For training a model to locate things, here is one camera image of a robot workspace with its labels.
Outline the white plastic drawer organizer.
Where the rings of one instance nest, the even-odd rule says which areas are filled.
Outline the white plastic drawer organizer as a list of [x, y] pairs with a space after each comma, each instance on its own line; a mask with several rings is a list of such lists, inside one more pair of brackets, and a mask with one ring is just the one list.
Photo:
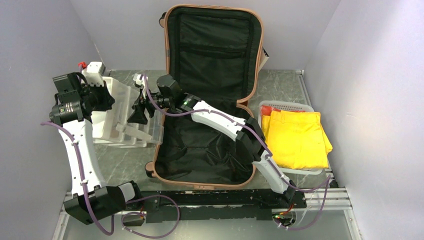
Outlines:
[[140, 92], [109, 76], [104, 76], [103, 80], [115, 103], [110, 110], [92, 112], [93, 142], [116, 148], [160, 145], [164, 134], [163, 115], [156, 111], [153, 118], [147, 120], [147, 124], [128, 122], [134, 112], [132, 106]]

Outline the pink hard-shell suitcase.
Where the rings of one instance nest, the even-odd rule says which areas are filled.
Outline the pink hard-shell suitcase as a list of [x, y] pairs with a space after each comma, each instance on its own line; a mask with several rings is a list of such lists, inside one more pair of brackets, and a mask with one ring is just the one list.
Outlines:
[[[163, 14], [166, 71], [186, 93], [229, 115], [248, 119], [257, 88], [263, 23], [252, 10], [179, 4]], [[162, 118], [162, 143], [146, 165], [149, 177], [199, 188], [240, 188], [256, 167], [235, 142], [190, 116]]]

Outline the red garment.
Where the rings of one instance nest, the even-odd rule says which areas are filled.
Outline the red garment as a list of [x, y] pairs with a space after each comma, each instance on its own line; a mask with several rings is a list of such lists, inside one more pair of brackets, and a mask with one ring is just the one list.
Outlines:
[[270, 116], [272, 111], [273, 111], [273, 107], [272, 106], [268, 106], [268, 105], [261, 105], [259, 108], [260, 111], [260, 115], [261, 116]]

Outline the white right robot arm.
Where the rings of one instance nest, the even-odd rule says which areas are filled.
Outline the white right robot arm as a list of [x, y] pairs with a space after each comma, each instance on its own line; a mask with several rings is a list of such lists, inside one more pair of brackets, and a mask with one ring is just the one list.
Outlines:
[[133, 113], [127, 120], [129, 123], [146, 125], [155, 112], [173, 118], [190, 116], [193, 122], [213, 128], [235, 143], [236, 153], [265, 177], [270, 189], [275, 192], [278, 206], [286, 208], [294, 201], [290, 189], [295, 191], [297, 187], [274, 161], [264, 133], [253, 117], [236, 117], [211, 106], [205, 100], [184, 92], [169, 74], [156, 81], [158, 92], [155, 93], [150, 91], [145, 74], [135, 74], [133, 82], [139, 89], [139, 95], [132, 106]]

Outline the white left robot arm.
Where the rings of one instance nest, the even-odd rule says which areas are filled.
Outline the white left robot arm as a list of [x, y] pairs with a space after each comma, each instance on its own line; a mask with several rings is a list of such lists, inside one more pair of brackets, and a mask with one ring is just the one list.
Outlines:
[[101, 175], [93, 141], [93, 112], [112, 109], [115, 99], [106, 82], [90, 83], [81, 72], [54, 77], [55, 104], [44, 126], [58, 129], [71, 169], [72, 198], [63, 205], [67, 214], [85, 225], [113, 216], [127, 208], [137, 210], [143, 196], [131, 180], [108, 186]]

